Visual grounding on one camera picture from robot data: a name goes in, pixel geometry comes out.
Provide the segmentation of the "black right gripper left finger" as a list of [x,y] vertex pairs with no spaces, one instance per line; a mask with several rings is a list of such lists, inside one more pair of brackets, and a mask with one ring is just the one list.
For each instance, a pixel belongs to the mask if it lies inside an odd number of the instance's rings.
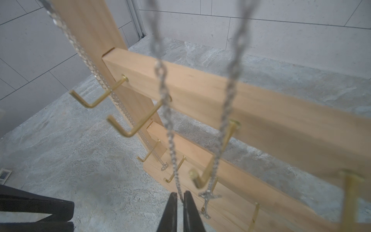
[[177,232],[177,193],[172,192],[165,206],[157,232]]

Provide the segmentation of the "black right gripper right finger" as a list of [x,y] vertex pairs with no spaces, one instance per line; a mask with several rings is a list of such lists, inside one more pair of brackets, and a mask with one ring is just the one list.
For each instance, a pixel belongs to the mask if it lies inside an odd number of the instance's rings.
[[185,191],[183,201],[184,232],[206,232],[190,191]]

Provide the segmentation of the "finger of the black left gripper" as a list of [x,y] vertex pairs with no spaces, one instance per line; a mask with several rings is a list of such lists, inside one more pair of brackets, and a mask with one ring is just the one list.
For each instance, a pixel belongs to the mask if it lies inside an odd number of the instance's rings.
[[50,216],[41,221],[68,222],[73,218],[74,202],[1,185],[1,211],[43,213]]
[[73,232],[72,222],[1,223],[1,232]]

